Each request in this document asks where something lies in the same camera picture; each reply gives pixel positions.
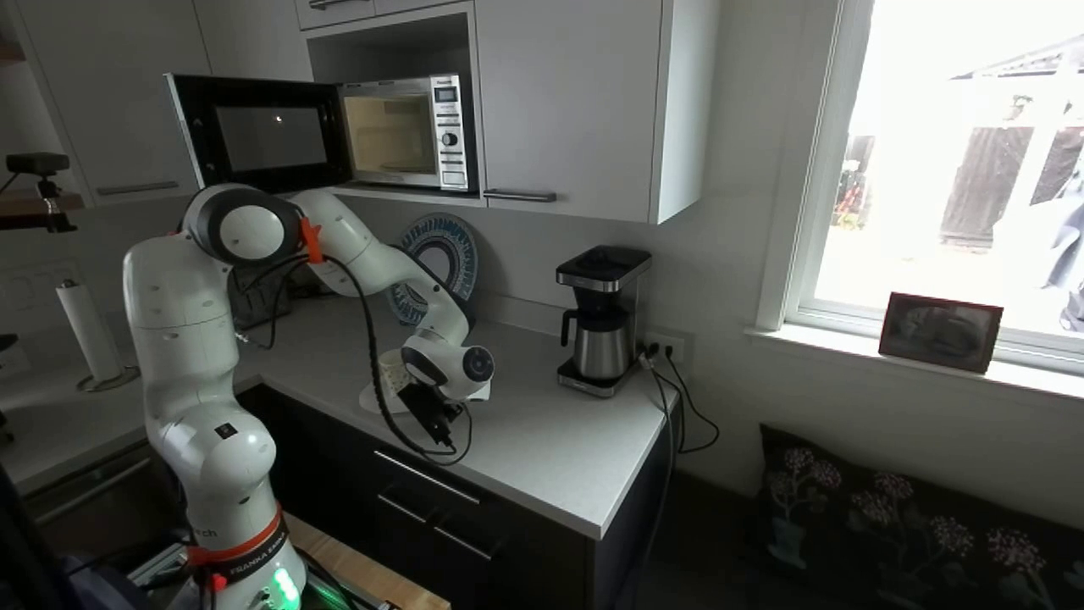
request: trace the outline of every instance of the window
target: window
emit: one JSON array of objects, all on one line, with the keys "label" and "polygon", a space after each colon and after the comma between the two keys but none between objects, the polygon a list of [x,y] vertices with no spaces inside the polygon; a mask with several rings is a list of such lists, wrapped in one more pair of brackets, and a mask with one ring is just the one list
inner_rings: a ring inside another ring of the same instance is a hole
[{"label": "window", "polygon": [[1080,0],[842,4],[783,314],[876,335],[887,292],[993,303],[1001,360],[1084,369],[1080,152]]}]

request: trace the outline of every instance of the plate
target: plate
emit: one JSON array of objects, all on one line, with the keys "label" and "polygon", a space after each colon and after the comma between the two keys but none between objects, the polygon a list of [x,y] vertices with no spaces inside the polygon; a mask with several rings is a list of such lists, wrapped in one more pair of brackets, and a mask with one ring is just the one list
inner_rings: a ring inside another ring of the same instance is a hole
[{"label": "plate", "polygon": [[[400,251],[407,251],[416,263],[440,277],[460,305],[471,303],[477,282],[477,244],[474,230],[460,216],[422,216],[404,234]],[[413,296],[407,286],[390,288],[390,305],[400,324],[409,330],[426,314],[426,303]]]}]

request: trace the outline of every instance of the coffee pot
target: coffee pot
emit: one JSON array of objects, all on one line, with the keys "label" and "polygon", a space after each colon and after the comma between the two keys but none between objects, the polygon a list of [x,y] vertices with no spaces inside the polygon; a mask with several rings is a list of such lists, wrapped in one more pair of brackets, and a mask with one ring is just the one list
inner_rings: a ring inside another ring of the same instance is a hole
[{"label": "coffee pot", "polygon": [[563,346],[573,357],[559,365],[567,387],[613,396],[633,365],[633,274],[646,251],[589,246],[557,268],[559,286],[573,286],[577,308],[563,313]]}]

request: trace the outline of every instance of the white countertop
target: white countertop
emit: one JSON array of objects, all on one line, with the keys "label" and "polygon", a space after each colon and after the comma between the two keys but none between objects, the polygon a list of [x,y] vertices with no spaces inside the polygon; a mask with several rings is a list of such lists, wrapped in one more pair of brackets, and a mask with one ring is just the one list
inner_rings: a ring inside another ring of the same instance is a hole
[{"label": "white countertop", "polygon": [[[380,348],[393,348],[404,330],[373,299]],[[477,324],[474,346],[494,357],[494,394],[471,408],[471,454],[452,470],[573,532],[602,539],[624,495],[631,492],[666,413],[651,377],[596,400],[559,387],[557,365],[567,348],[511,324]],[[39,492],[143,436],[138,384],[112,394],[77,394],[81,369],[54,369],[4,384],[0,411],[15,421],[19,443],[0,447],[4,468],[21,492]],[[239,387],[268,384],[348,428],[400,443],[373,408],[360,403],[369,387],[365,324],[360,303],[300,303],[277,324],[273,351],[240,351]],[[400,416],[413,439],[425,430]]]}]

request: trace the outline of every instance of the floor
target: floor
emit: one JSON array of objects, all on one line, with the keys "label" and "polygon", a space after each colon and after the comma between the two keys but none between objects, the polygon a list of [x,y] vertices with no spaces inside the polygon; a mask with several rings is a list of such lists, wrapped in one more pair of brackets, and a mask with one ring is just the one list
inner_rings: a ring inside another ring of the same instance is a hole
[{"label": "floor", "polygon": [[633,610],[848,610],[780,579],[767,582],[742,559],[748,500],[689,475],[672,498],[633,588]]}]

